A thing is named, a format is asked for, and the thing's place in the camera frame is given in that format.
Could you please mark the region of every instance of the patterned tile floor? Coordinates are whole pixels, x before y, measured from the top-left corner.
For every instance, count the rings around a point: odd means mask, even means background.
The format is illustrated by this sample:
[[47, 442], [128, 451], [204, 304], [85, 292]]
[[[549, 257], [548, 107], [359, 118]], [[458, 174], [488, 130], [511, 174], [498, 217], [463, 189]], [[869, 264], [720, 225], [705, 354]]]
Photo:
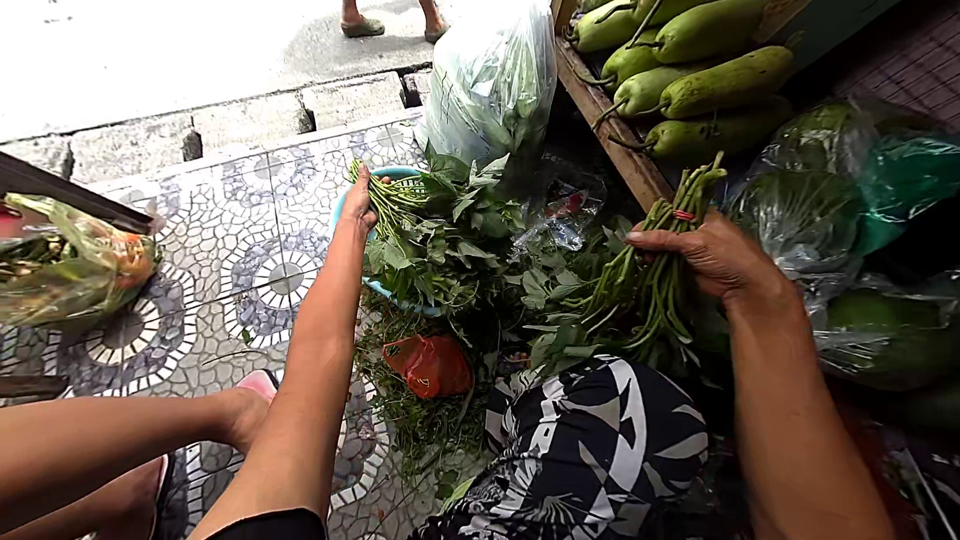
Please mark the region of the patterned tile floor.
[[[91, 185], [166, 219], [157, 235], [164, 262], [132, 312], [102, 330], [0, 327], [0, 374], [66, 375], [65, 397], [202, 396], [254, 369], [282, 376], [298, 307], [324, 264], [331, 206], [348, 187], [348, 163], [425, 166], [413, 135], [419, 116], [411, 109], [213, 164]], [[359, 377], [350, 388], [328, 520], [336, 540], [403, 538], [439, 509], [433, 475], [409, 486], [393, 474], [390, 427], [369, 406], [375, 391]], [[215, 443], [180, 450], [165, 527], [171, 538], [192, 530], [241, 462]]]

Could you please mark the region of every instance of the person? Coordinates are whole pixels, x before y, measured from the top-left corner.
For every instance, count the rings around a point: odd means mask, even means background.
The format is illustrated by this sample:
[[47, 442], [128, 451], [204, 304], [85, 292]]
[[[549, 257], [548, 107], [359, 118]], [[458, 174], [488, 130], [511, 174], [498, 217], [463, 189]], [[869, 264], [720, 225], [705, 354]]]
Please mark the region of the person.
[[73, 398], [0, 408], [0, 539], [146, 540], [172, 452], [250, 449], [276, 394], [267, 370], [199, 398]]
[[[284, 383], [246, 461], [193, 539], [327, 536], [364, 247], [376, 223], [369, 181], [363, 166], [300, 307]], [[682, 254], [699, 285], [726, 307], [738, 449], [756, 537], [894, 538], [818, 369], [803, 304], [772, 260], [716, 212], [695, 232], [635, 230], [627, 241]], [[548, 378], [514, 374], [492, 395], [487, 429], [499, 456], [413, 540], [635, 538], [653, 504], [683, 493], [706, 457], [695, 404], [658, 372], [615, 356], [595, 356]], [[42, 455], [40, 466], [58, 454]], [[6, 473], [0, 460], [0, 475]], [[91, 474], [59, 473], [63, 482]]]
[[[423, 38], [430, 43], [436, 43], [450, 27], [437, 9], [434, 0], [420, 0], [420, 8], [423, 9], [423, 17], [426, 19]], [[357, 0], [344, 0], [340, 29], [347, 37], [381, 36], [386, 31], [379, 20], [360, 14], [357, 10]]]

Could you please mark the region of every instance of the pink slipper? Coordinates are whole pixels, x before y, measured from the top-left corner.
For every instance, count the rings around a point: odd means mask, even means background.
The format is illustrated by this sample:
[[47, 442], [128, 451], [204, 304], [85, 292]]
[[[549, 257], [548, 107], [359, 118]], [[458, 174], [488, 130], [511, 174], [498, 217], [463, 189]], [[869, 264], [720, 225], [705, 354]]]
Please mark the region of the pink slipper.
[[267, 401], [272, 403], [274, 396], [276, 396], [276, 391], [280, 388], [280, 383], [276, 380], [274, 372], [269, 369], [258, 369], [250, 372], [246, 377], [241, 379], [240, 382], [237, 382], [237, 386], [240, 388], [249, 388], [264, 398], [267, 398]]

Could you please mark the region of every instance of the sandal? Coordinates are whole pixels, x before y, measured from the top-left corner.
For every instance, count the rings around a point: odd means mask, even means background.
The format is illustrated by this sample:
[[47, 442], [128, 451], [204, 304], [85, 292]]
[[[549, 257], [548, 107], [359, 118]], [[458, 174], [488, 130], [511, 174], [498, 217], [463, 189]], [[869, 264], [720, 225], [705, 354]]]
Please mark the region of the sandal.
[[357, 24], [347, 24], [341, 21], [340, 30], [346, 37], [373, 37], [382, 36], [386, 29], [383, 23], [377, 19], [368, 19], [363, 17], [363, 22]]
[[170, 452], [169, 454], [162, 456], [162, 458], [163, 464], [160, 466], [159, 486], [156, 489], [156, 512], [154, 513], [154, 526], [151, 527], [150, 532], [151, 540], [158, 540], [166, 537], [162, 533], [162, 524], [164, 522], [163, 512], [166, 507], [167, 497], [170, 494], [170, 488], [173, 485], [177, 454]]
[[253, 390], [272, 403], [280, 388], [280, 382], [276, 379], [274, 372], [269, 369], [258, 369], [249, 372], [246, 377], [237, 382], [237, 387]]
[[446, 34], [446, 31], [450, 29], [450, 25], [446, 24], [446, 19], [442, 16], [440, 17], [440, 30], [437, 32], [424, 32], [423, 38], [426, 39], [427, 43], [437, 44], [437, 41]]

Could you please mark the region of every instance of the patterned fabric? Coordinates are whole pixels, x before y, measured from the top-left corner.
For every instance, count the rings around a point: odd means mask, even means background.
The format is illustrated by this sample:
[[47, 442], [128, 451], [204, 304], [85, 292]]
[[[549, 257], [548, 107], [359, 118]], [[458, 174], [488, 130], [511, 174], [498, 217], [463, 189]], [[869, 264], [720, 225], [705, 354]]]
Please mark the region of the patterned fabric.
[[411, 538], [636, 538], [651, 505], [685, 492], [707, 460], [683, 390], [614, 356], [546, 380], [513, 374], [493, 391], [487, 432], [498, 458]]

